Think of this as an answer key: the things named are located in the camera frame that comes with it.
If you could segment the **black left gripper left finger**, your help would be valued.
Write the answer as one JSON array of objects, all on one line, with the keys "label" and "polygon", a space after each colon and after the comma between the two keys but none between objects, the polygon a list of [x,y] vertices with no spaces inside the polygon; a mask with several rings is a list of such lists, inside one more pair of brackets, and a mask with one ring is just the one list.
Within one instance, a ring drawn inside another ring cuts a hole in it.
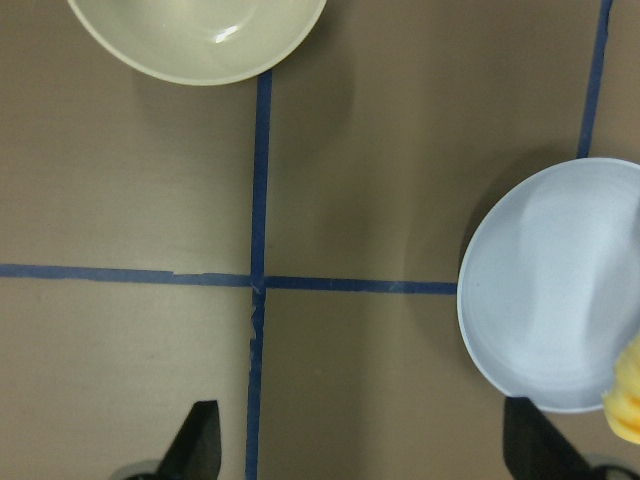
[{"label": "black left gripper left finger", "polygon": [[195,402],[159,461],[143,461],[116,470],[115,479],[218,479],[222,466],[219,405]]}]

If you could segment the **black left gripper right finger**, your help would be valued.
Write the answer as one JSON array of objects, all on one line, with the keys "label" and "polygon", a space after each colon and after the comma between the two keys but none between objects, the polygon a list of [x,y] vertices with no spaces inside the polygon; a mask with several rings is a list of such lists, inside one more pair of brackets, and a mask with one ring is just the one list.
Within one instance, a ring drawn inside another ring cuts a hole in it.
[{"label": "black left gripper right finger", "polygon": [[513,479],[638,479],[630,468],[591,465],[527,397],[506,397],[503,460]]}]

